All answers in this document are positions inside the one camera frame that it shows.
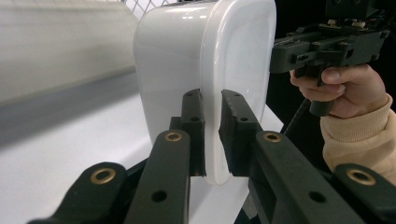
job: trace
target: mounting hole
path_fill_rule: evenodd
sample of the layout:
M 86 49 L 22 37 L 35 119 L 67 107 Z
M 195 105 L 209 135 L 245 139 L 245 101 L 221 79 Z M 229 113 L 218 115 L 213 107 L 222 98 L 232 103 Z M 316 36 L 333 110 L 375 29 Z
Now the mounting hole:
M 326 203 L 326 198 L 323 196 L 323 194 L 316 191 L 309 192 L 309 198 L 317 203 Z
M 366 185 L 366 186 L 372 186 L 375 185 L 376 181 L 374 177 L 370 174 L 367 174 L 364 171 L 358 170 L 358 169 L 351 169 L 346 171 L 346 175 L 351 178 L 352 180 Z
M 177 142 L 178 140 L 181 139 L 181 134 L 180 133 L 168 133 L 165 136 L 166 141 L 169 142 Z
M 350 49 L 347 53 L 346 53 L 346 58 L 350 58 L 353 55 L 353 49 Z
M 100 168 L 92 173 L 91 182 L 96 185 L 103 185 L 110 182 L 114 176 L 116 176 L 116 171 L 111 168 Z
M 199 118 L 196 118 L 196 117 L 194 117 L 194 118 L 191 118 L 190 119 L 192 122 L 198 122 L 200 119 Z
M 280 142 L 281 137 L 275 133 L 266 133 L 264 135 L 264 139 L 269 141 L 269 142 Z
M 155 191 L 152 195 L 151 195 L 151 200 L 156 202 L 156 203 L 160 203 L 166 200 L 166 192 L 163 190 L 158 190 Z

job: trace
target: black handle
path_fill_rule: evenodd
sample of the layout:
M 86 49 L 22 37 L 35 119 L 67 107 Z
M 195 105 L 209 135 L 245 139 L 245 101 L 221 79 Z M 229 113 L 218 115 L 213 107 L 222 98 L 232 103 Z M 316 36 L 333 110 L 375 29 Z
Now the black handle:
M 317 77 L 318 83 L 317 86 L 326 85 L 321 79 L 321 73 L 330 65 L 327 63 L 315 64 L 315 65 L 306 65 L 305 67 L 296 69 L 296 77 L 302 76 L 310 76 Z M 332 110 L 332 104 L 334 101 L 329 102 L 321 102 L 321 101 L 313 101 L 311 106 L 309 107 L 309 112 L 318 117 L 326 117 L 329 116 L 330 111 Z
M 309 107 L 309 112 L 311 114 L 318 117 L 326 117 L 330 114 L 330 110 L 332 109 L 332 103 L 334 101 L 329 102 L 321 102 L 321 101 L 313 101 L 311 106 Z

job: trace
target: white plastic container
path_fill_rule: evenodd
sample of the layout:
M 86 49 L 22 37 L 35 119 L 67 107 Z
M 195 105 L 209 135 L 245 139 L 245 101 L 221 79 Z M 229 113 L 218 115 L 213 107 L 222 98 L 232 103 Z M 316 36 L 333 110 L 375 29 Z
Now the white plastic container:
M 134 58 L 151 140 L 180 116 L 185 92 L 200 89 L 206 180 L 230 178 L 219 140 L 221 91 L 245 96 L 262 119 L 276 28 L 273 0 L 220 0 L 156 7 L 139 23 Z

